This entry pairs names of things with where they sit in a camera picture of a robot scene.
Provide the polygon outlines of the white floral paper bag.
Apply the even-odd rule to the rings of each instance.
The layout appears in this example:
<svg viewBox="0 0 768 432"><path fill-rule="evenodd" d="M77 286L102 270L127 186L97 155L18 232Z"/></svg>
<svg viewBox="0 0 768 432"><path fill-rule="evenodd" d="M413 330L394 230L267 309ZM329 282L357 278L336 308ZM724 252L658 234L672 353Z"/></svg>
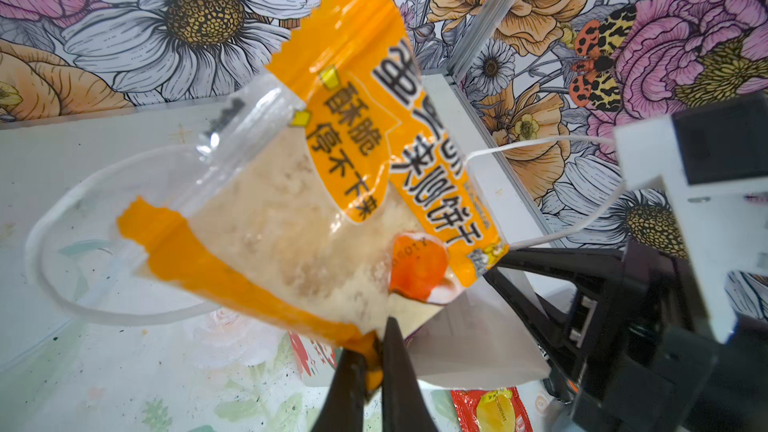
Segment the white floral paper bag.
<svg viewBox="0 0 768 432"><path fill-rule="evenodd" d="M60 310L100 325L149 327L207 316L228 309L266 322L257 307L218 297L216 279L205 279L192 249L176 252L174 273L155 276L150 251L122 234L119 218L132 204L165 207L206 244L219 263L238 246L242 231L226 229L245 212L228 200L212 213L215 198L242 182L248 166L266 156L260 141L170 145L114 163L66 192L32 228L24 259L29 277ZM411 337L409 354L422 381L443 388L484 389L523 384L549 369L540 341L522 318L477 274L454 278L424 302L390 294L389 281L372 286L364 303L346 282L332 284L315 299L293 299L299 311L332 308L328 323L343 321L355 331L382 335L388 317Z"/></svg>

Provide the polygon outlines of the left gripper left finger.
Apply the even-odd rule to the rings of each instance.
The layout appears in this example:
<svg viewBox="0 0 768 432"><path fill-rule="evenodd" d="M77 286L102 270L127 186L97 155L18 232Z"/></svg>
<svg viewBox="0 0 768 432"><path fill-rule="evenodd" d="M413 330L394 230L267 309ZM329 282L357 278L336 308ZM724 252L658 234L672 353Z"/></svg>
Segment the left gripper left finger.
<svg viewBox="0 0 768 432"><path fill-rule="evenodd" d="M367 363L344 349L312 432L361 432L367 398Z"/></svg>

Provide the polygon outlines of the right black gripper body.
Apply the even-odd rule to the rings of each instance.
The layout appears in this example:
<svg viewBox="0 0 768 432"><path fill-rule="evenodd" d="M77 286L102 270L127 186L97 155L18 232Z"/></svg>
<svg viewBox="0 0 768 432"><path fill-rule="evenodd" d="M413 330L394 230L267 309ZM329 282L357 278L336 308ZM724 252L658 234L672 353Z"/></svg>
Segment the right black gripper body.
<svg viewBox="0 0 768 432"><path fill-rule="evenodd" d="M764 431L767 324L737 315L721 343L692 269L637 243L623 276L593 299L577 290L568 339L583 354L571 412L585 431Z"/></svg>

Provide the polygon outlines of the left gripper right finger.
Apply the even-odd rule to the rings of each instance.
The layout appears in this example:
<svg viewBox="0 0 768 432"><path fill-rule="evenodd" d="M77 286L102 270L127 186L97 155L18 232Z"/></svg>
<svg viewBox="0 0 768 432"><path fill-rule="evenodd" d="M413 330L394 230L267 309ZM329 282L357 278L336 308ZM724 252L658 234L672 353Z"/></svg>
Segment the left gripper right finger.
<svg viewBox="0 0 768 432"><path fill-rule="evenodd" d="M384 432L437 432L422 396L398 321L389 317L382 343Z"/></svg>

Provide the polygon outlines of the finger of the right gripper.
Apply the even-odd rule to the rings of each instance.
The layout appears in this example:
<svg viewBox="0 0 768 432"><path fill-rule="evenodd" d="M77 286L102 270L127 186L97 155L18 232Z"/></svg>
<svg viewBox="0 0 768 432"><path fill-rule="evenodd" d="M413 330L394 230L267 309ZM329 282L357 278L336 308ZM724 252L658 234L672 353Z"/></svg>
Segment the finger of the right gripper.
<svg viewBox="0 0 768 432"><path fill-rule="evenodd" d="M497 266L570 282L593 299L615 288L624 271L623 253L603 249L524 248L508 252Z"/></svg>
<svg viewBox="0 0 768 432"><path fill-rule="evenodd" d="M493 267L484 280L516 313L527 331L566 379L579 381L583 354L565 333L567 315L537 294L524 271Z"/></svg>

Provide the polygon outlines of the orange yellow snack packet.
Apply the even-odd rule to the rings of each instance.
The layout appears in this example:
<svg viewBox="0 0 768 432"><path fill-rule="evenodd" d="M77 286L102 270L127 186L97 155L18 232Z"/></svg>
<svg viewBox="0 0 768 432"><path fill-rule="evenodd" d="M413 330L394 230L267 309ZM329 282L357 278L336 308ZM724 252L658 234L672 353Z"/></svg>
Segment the orange yellow snack packet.
<svg viewBox="0 0 768 432"><path fill-rule="evenodd" d="M152 278L362 355L507 252L391 0L323 0L226 105L201 172L116 220Z"/></svg>

